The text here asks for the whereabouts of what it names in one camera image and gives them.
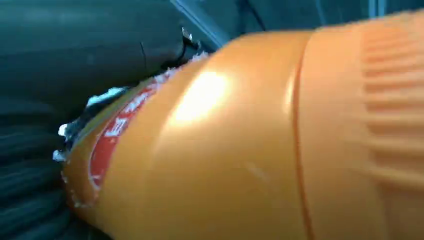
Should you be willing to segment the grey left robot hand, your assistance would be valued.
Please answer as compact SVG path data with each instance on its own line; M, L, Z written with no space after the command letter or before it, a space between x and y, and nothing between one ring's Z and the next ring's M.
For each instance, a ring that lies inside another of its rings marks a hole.
M208 51L162 0L3 0L0 123L60 124L109 88Z

